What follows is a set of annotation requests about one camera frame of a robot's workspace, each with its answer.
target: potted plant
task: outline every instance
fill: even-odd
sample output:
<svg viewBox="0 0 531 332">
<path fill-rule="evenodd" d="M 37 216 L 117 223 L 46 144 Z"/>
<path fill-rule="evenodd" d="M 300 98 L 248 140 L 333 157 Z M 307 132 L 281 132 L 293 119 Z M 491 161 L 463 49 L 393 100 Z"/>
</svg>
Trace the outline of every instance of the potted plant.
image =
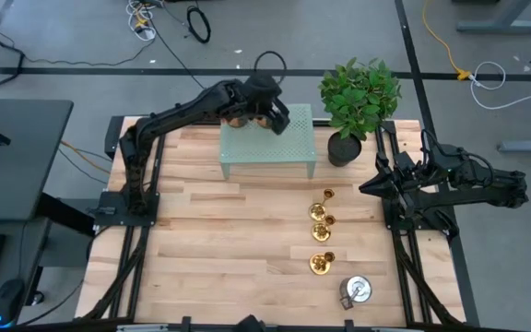
<svg viewBox="0 0 531 332">
<path fill-rule="evenodd" d="M 377 59 L 368 65 L 356 58 L 346 66 L 336 65 L 336 75 L 326 72 L 319 85 L 324 110 L 331 113 L 331 125 L 339 131 L 329 137 L 329 161 L 335 166 L 345 166 L 361 152 L 361 140 L 396 110 L 401 98 L 398 79 L 391 76 L 384 61 Z"/>
</svg>

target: wooden plank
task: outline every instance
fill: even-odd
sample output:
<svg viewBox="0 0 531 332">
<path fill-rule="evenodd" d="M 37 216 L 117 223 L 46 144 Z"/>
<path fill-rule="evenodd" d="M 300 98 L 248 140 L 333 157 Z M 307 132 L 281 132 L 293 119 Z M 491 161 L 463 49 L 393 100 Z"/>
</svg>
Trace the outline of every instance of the wooden plank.
<svg viewBox="0 0 531 332">
<path fill-rule="evenodd" d="M 135 120 L 126 118 L 123 130 Z M 395 126 L 399 148 L 421 158 L 419 122 L 396 121 Z M 297 163 L 234 165 L 225 181 L 218 127 L 187 126 L 169 133 L 159 175 L 159 220 L 148 241 L 136 321 L 179 323 L 190 315 L 198 324 L 236 324 L 255 314 L 273 325 L 342 326 L 353 319 L 357 326 L 404 326 L 395 253 L 380 199 L 358 189 L 376 174 L 375 138 L 368 136 L 359 157 L 336 168 L 326 157 L 334 131 L 315 128 L 317 165 L 311 180 L 305 165 Z M 387 139 L 385 145 L 390 147 Z M 120 151 L 115 160 L 111 190 L 124 184 Z M 336 193 L 325 205 L 337 223 L 331 238 L 318 243 L 310 234 L 307 209 L 322 200 L 326 188 Z M 77 315 L 86 313 L 112 282 L 123 236 L 124 228 L 114 227 L 93 244 Z M 418 237 L 426 280 L 464 320 L 445 238 L 437 231 L 419 231 Z M 308 259 L 326 251 L 335 253 L 336 262 L 327 275 L 316 276 Z M 370 280 L 372 297 L 345 311 L 338 288 L 354 275 Z M 414 286 L 411 293 L 420 320 Z"/>
</svg>

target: concrete floor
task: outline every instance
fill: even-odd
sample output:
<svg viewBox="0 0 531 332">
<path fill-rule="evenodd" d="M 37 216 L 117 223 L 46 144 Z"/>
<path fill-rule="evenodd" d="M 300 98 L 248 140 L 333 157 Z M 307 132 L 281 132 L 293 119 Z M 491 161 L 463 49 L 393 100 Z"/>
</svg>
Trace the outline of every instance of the concrete floor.
<svg viewBox="0 0 531 332">
<path fill-rule="evenodd" d="M 212 25 L 213 39 L 208 45 L 184 38 L 182 27 L 166 13 L 155 11 L 159 33 L 191 68 L 250 68 L 259 53 L 275 50 L 284 55 L 291 69 L 333 68 L 358 56 L 363 61 L 380 57 L 395 71 L 410 71 L 392 1 L 340 0 L 332 4 L 324 0 L 225 0 L 203 1 L 200 5 Z M 422 5 L 421 0 L 405 1 L 421 71 L 452 73 L 444 49 L 422 25 Z M 482 61 L 496 61 L 509 73 L 531 74 L 527 63 L 531 59 L 531 35 L 467 35 L 455 31 L 458 19 L 490 18 L 505 5 L 462 6 L 434 1 L 428 9 L 428 21 L 450 43 L 456 63 L 464 69 L 474 70 Z M 181 18 L 187 6 L 189 3 L 169 4 Z M 0 30 L 31 58 L 119 61 L 143 45 L 127 28 L 124 7 L 125 2 L 116 0 L 99 0 L 95 6 L 86 0 L 17 1 Z M 531 19 L 531 6 L 522 18 Z M 10 66 L 13 61 L 9 54 L 2 53 L 0 66 Z M 278 66 L 275 59 L 263 63 L 263 67 Z M 179 64 L 156 42 L 137 60 L 121 67 L 179 68 Z M 203 84 L 222 78 L 198 77 Z M 326 116 L 316 89 L 319 80 L 287 77 L 282 85 L 283 101 L 309 102 L 315 117 Z M 404 79 L 402 85 L 404 98 L 395 118 L 421 119 L 412 80 Z M 530 202 L 523 207 L 458 207 L 456 216 L 481 325 L 531 330 L 531 154 L 501 154 L 495 149 L 504 139 L 531 139 L 531 101 L 486 111 L 472 100 L 468 82 L 426 80 L 424 85 L 443 143 L 480 154 L 496 168 L 527 174 Z M 64 139 L 102 153 L 112 115 L 165 110 L 175 102 L 192 99 L 198 92 L 189 77 L 25 75 L 0 88 L 0 98 L 74 101 Z M 480 91 L 478 97 L 485 104 L 497 105 L 530 93 L 531 83 L 510 82 L 495 92 Z M 102 172 L 71 157 L 92 175 L 107 180 Z M 57 158 L 45 190 L 65 198 L 95 198 L 102 187 L 65 159 Z M 54 306 L 64 297 L 62 294 L 78 284 L 83 269 L 68 272 L 45 272 L 41 289 L 47 294 L 47 302 L 25 310 L 21 320 Z M 71 319 L 76 303 L 74 297 L 42 322 Z"/>
</svg>

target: black plant pot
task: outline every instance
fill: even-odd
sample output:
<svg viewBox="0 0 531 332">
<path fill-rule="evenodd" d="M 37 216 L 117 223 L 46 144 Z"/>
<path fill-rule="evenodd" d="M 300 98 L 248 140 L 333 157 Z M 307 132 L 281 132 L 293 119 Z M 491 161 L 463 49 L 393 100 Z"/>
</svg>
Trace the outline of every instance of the black plant pot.
<svg viewBox="0 0 531 332">
<path fill-rule="evenodd" d="M 361 142 L 352 134 L 345 139 L 341 139 L 339 133 L 334 133 L 327 142 L 327 152 L 329 162 L 334 166 L 346 166 L 360 155 Z"/>
</svg>

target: computer mouse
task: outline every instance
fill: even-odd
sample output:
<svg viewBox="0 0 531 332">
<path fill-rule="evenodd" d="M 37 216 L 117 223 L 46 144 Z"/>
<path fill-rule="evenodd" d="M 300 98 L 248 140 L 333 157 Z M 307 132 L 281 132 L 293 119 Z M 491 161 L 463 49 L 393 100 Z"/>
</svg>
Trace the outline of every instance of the computer mouse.
<svg viewBox="0 0 531 332">
<path fill-rule="evenodd" d="M 16 318 L 21 308 L 24 280 L 11 279 L 0 288 L 0 326 L 6 326 Z"/>
</svg>

